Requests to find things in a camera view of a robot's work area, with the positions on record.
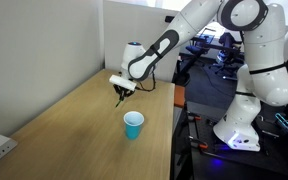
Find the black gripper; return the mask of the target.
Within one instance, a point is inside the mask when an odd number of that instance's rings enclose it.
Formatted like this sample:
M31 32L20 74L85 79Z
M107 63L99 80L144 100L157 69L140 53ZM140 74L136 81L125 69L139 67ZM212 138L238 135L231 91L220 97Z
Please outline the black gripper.
M134 94L133 91L126 89L124 87L121 87L119 85L114 84L113 87L115 89L115 92L119 95L120 100L124 100L126 97L129 97Z

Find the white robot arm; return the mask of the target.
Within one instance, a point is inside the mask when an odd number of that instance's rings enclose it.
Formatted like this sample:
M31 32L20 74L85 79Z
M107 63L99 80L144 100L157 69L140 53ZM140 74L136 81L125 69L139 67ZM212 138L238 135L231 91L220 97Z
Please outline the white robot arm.
M244 60L237 71L237 88L228 110L213 127L217 138L234 150L260 150L252 122L261 105L288 104L288 72L284 60L284 9L263 0L191 0L147 49L137 42L126 45L121 74L109 81L119 94L151 75L171 50L192 39L210 21L244 34Z

